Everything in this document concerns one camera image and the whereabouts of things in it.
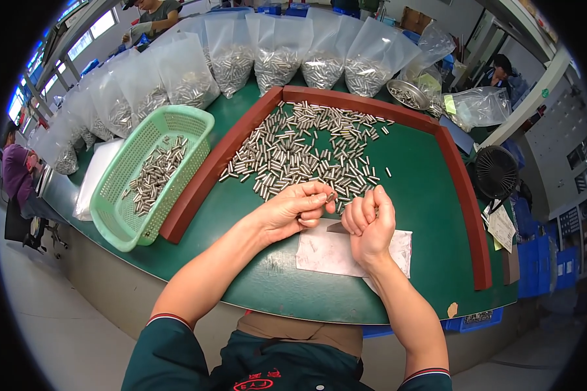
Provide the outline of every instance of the forearm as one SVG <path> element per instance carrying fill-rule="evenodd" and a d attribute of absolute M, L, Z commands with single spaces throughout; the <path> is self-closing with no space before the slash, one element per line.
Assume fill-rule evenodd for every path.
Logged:
<path fill-rule="evenodd" d="M 389 316 L 391 328 L 407 351 L 405 376 L 426 367 L 448 369 L 444 333 L 437 314 L 387 254 L 369 275 Z"/>
<path fill-rule="evenodd" d="M 173 313 L 194 327 L 226 292 L 263 245 L 257 224 L 249 218 L 236 223 L 211 247 L 187 263 L 167 284 L 152 314 Z"/>

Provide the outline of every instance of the dark green shirt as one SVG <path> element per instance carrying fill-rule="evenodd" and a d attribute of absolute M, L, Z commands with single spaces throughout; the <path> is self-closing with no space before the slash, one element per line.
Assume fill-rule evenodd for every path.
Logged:
<path fill-rule="evenodd" d="M 168 18 L 168 14 L 172 11 L 180 12 L 182 5 L 178 1 L 175 0 L 164 0 L 163 4 L 161 4 L 155 12 L 151 14 L 148 11 L 141 14 L 139 17 L 139 23 L 145 22 L 158 22 L 164 21 Z M 161 31 L 157 31 L 156 33 L 150 32 L 150 34 L 146 34 L 148 39 L 152 41 L 153 39 L 158 38 L 161 34 L 165 33 L 168 29 L 163 29 Z"/>
<path fill-rule="evenodd" d="M 365 390 L 354 378 L 357 359 L 318 343 L 281 342 L 235 331 L 220 351 L 221 365 L 209 375 L 202 349 L 187 323 L 160 314 L 141 332 L 122 390 Z M 452 390 L 444 369 L 418 371 L 399 391 Z"/>

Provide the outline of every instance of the beige pants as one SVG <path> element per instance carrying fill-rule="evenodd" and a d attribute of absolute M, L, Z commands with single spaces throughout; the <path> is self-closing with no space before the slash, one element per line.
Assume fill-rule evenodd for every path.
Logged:
<path fill-rule="evenodd" d="M 288 342 L 322 343 L 361 357 L 363 330 L 357 325 L 338 325 L 251 312 L 237 322 L 237 330 L 259 338 Z"/>

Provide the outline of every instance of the right hand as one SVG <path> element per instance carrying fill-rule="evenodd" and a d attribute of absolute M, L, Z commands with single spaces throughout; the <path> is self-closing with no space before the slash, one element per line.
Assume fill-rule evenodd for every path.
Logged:
<path fill-rule="evenodd" d="M 381 185 L 346 205 L 341 222 L 350 232 L 352 257 L 364 270 L 388 256 L 391 259 L 389 244 L 396 229 L 396 211 Z"/>

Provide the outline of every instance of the purple shirt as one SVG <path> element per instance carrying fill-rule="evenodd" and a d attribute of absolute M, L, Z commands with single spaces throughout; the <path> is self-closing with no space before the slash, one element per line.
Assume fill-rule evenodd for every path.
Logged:
<path fill-rule="evenodd" d="M 28 150 L 11 144 L 2 150 L 2 184 L 10 199 L 17 195 L 17 203 L 23 207 L 33 191 L 32 177 L 26 168 Z"/>

